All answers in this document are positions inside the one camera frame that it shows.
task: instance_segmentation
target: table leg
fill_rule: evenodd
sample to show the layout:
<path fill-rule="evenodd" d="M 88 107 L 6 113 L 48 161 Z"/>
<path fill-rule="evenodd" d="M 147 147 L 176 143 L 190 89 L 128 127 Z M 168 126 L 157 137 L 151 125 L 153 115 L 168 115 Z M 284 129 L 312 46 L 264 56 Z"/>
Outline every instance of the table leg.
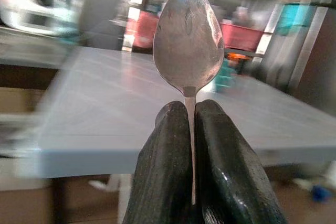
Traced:
<path fill-rule="evenodd" d="M 111 174 L 106 185 L 106 191 L 117 191 L 120 182 L 120 174 Z"/>
<path fill-rule="evenodd" d="M 52 224 L 66 224 L 66 178 L 53 178 L 51 180 L 51 200 L 52 200 Z"/>
<path fill-rule="evenodd" d="M 118 224 L 122 223 L 132 189 L 133 174 L 120 174 Z"/>

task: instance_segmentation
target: metal spoon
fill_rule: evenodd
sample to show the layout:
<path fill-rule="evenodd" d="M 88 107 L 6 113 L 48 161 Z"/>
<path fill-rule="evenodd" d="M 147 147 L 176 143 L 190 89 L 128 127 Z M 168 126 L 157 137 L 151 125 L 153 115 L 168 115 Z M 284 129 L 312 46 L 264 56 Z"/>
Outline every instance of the metal spoon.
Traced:
<path fill-rule="evenodd" d="M 193 162 L 192 203 L 196 203 L 194 113 L 196 94 L 218 73 L 223 35 L 208 0 L 168 0 L 156 27 L 153 55 L 160 75 L 185 96 Z"/>

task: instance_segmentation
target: floor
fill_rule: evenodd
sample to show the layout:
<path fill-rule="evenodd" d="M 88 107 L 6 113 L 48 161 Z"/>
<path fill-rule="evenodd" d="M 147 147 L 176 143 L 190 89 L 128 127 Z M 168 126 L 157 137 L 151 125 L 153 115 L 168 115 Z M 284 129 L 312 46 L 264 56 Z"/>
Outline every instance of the floor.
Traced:
<path fill-rule="evenodd" d="M 83 176 L 67 180 L 69 223 L 115 224 L 118 192 L 94 189 L 89 180 L 107 180 L 108 176 Z M 289 224 L 334 224 L 336 198 L 324 203 L 311 200 L 309 193 L 294 184 L 275 184 L 275 192 Z M 50 223 L 50 188 L 0 192 L 2 224 Z"/>

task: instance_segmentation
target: red container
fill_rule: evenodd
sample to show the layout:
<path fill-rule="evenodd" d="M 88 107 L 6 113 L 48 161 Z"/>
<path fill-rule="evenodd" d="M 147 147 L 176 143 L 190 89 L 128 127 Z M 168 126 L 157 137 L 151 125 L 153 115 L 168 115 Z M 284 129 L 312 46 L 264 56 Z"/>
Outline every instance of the red container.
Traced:
<path fill-rule="evenodd" d="M 127 35 L 134 36 L 133 46 L 151 48 L 159 18 L 151 13 L 140 11 L 138 21 L 129 19 L 126 26 Z"/>
<path fill-rule="evenodd" d="M 221 23 L 224 45 L 247 51 L 256 51 L 263 31 L 251 28 Z"/>

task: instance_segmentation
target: spoon handle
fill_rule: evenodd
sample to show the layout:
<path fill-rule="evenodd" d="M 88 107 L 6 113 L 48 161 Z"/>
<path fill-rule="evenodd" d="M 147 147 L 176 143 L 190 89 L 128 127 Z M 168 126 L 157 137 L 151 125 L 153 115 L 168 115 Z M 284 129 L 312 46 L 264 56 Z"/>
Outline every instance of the spoon handle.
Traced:
<path fill-rule="evenodd" d="M 189 129 L 190 129 L 190 144 L 191 144 L 191 155 L 193 163 L 193 187 L 192 187 L 192 204 L 196 204 L 196 150 L 195 150 L 195 132 L 194 132 L 194 119 L 195 119 L 195 106 L 196 106 L 196 96 L 185 97 L 185 106 L 188 113 Z"/>

